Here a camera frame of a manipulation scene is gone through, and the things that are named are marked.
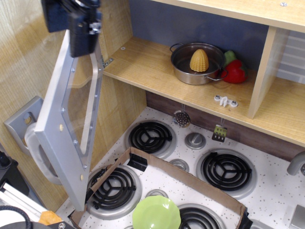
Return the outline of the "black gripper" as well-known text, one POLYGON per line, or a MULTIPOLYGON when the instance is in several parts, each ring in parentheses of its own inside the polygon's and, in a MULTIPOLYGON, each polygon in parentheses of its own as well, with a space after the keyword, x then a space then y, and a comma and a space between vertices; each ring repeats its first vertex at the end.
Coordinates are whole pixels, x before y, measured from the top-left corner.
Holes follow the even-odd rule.
POLYGON ((101 32, 99 0, 42 0, 41 4, 49 32, 69 29, 71 57, 94 52, 101 32))

